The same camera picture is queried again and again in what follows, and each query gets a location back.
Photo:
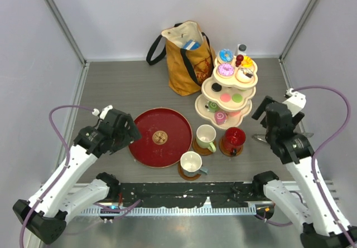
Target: small bottle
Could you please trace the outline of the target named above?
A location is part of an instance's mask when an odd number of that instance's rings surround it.
[[[243,56],[246,56],[247,53],[245,53],[245,51],[247,50],[247,46],[240,43],[237,45],[237,50],[235,51],[235,55],[238,56],[238,55],[243,55]]]

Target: green handle mug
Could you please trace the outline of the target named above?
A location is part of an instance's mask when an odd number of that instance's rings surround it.
[[[216,130],[209,124],[203,124],[196,131],[197,144],[202,149],[209,149],[211,152],[216,152],[214,140],[216,139]]]

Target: gold emblem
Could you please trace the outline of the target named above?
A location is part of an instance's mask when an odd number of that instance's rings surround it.
[[[154,141],[157,145],[162,145],[167,142],[167,134],[164,131],[156,131],[154,135],[152,135],[152,141]]]

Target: pink donut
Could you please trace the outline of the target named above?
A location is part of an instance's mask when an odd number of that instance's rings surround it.
[[[229,78],[234,75],[234,67],[231,64],[223,63],[218,66],[217,72],[223,78]]]

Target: white mug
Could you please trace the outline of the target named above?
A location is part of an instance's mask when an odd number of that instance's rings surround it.
[[[203,124],[196,131],[197,144],[202,149],[209,149],[211,152],[216,152],[214,140],[216,138],[216,129],[209,124]]]
[[[202,166],[202,158],[196,152],[185,152],[180,159],[180,165],[187,177],[197,174],[208,174],[208,169]]]

